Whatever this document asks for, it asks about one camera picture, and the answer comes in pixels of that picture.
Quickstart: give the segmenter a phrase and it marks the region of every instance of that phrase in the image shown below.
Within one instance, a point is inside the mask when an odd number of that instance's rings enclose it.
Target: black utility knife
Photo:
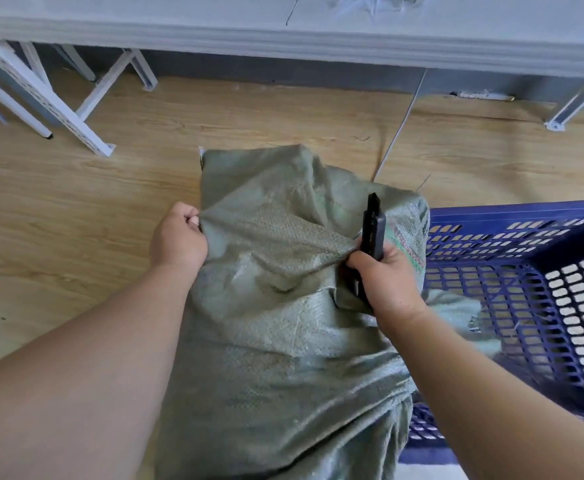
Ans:
[[[383,238],[385,236],[385,214],[381,212],[381,200],[376,193],[367,196],[367,210],[363,212],[363,232],[361,251],[377,261],[383,259]],[[352,292],[369,305],[361,275],[355,269],[348,280]]]

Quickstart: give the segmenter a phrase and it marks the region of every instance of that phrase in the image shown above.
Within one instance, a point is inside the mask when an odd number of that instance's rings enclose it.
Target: wooden floor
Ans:
[[[90,85],[53,74],[78,107]],[[117,148],[96,157],[66,130],[47,141],[0,124],[0,357],[122,287],[147,265],[168,204],[199,202],[199,146],[303,143],[370,178],[410,96],[124,75],[88,120]],[[584,199],[584,115],[565,133],[526,103],[419,100],[380,182],[433,207]]]

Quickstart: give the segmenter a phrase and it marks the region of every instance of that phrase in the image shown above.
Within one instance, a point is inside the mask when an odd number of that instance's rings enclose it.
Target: gray cord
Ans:
[[[372,177],[373,182],[376,182],[376,177],[378,177],[379,173],[381,173],[381,170],[383,169],[383,165],[385,165],[385,161],[387,160],[388,155],[392,151],[392,146],[394,146],[394,143],[396,143],[396,139],[399,137],[401,130],[405,126],[405,123],[408,121],[409,113],[411,112],[412,107],[414,107],[414,103],[416,102],[416,98],[418,97],[418,93],[420,92],[420,88],[423,85],[423,81],[425,80],[426,74],[427,74],[427,69],[425,69],[423,71],[423,76],[421,76],[420,82],[418,83],[418,86],[416,87],[416,91],[414,91],[414,97],[412,98],[412,101],[409,103],[408,110],[405,112],[405,116],[403,117],[403,120],[400,123],[399,128],[396,130],[396,134],[394,135],[394,138],[392,139],[392,143],[390,143],[390,146],[387,148],[387,151],[385,152],[383,159],[381,160],[378,168],[376,168],[376,171],[374,172],[374,177]]]

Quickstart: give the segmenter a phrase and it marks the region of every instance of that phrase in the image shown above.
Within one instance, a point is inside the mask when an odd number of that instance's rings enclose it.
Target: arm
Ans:
[[[175,204],[136,283],[0,360],[0,479],[135,475],[208,253],[197,213]]]
[[[421,299],[405,254],[384,252],[376,262],[357,251],[347,264],[467,476],[584,479],[584,422],[457,335]]]

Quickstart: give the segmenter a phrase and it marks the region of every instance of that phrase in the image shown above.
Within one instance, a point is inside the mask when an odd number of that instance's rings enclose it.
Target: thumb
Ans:
[[[346,264],[361,273],[364,269],[376,266],[378,261],[369,254],[365,254],[363,251],[354,251],[349,255],[349,258],[347,258]]]

